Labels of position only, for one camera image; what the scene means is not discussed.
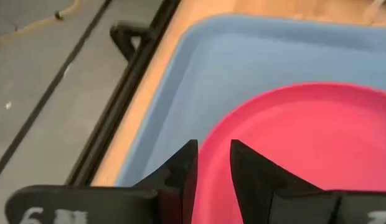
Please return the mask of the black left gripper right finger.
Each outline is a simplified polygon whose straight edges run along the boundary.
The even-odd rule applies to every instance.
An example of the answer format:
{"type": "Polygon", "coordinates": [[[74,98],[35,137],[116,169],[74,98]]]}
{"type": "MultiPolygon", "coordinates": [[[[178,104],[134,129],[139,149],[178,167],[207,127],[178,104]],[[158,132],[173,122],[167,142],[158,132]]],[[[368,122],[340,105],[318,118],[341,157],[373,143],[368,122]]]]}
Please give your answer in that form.
{"type": "Polygon", "coordinates": [[[237,139],[230,169],[243,224],[386,224],[386,192],[322,190],[237,139]]]}

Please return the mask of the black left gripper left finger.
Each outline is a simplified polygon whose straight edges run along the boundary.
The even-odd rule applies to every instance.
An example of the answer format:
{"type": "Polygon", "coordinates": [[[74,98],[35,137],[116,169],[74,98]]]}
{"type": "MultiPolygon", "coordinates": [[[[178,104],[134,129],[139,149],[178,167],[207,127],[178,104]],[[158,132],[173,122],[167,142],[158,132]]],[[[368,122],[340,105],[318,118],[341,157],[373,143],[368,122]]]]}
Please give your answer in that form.
{"type": "Polygon", "coordinates": [[[191,224],[198,142],[132,187],[32,185],[5,205],[8,224],[191,224]]]}

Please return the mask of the pink round plate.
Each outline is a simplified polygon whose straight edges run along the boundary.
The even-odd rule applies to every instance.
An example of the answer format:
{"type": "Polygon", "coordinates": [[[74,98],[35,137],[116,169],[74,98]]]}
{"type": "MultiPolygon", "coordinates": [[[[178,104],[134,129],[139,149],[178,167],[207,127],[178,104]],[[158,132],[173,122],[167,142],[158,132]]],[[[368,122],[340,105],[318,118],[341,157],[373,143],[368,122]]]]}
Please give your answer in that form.
{"type": "Polygon", "coordinates": [[[322,190],[386,192],[385,90],[303,83],[235,108],[201,145],[192,224],[243,224],[233,139],[322,190]]]}

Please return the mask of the blue plastic tray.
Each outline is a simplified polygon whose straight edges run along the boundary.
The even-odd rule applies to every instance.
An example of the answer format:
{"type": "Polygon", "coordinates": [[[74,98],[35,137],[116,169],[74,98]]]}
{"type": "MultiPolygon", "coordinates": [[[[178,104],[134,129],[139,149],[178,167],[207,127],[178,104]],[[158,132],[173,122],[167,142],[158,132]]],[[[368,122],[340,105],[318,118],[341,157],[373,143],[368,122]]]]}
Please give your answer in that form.
{"type": "Polygon", "coordinates": [[[315,81],[386,90],[386,28],[236,14],[195,23],[179,39],[114,184],[139,182],[245,100],[315,81]]]}

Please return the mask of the black table clamp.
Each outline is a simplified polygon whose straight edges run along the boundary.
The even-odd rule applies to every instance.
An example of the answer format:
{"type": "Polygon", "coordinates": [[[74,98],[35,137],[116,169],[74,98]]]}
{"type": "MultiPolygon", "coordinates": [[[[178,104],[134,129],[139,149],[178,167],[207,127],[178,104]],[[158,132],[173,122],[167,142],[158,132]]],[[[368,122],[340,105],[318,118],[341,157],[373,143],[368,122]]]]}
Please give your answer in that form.
{"type": "Polygon", "coordinates": [[[133,39],[139,38],[140,44],[147,43],[153,40],[153,32],[148,27],[119,21],[112,25],[110,37],[124,58],[130,62],[138,49],[137,46],[133,45],[133,39]]]}

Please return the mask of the black table frame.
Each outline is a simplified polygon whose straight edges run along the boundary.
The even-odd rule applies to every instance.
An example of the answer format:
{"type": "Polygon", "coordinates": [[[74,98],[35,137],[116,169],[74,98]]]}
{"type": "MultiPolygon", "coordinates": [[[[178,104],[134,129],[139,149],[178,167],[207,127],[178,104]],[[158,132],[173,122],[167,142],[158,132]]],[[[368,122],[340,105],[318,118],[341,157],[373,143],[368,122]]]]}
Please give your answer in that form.
{"type": "Polygon", "coordinates": [[[137,46],[138,49],[130,62],[126,60],[128,66],[67,178],[66,185],[88,186],[93,182],[122,117],[131,103],[180,2],[181,0],[162,0],[150,25],[142,26],[152,30],[153,40],[140,44],[139,38],[133,39],[133,45],[137,46]]]}

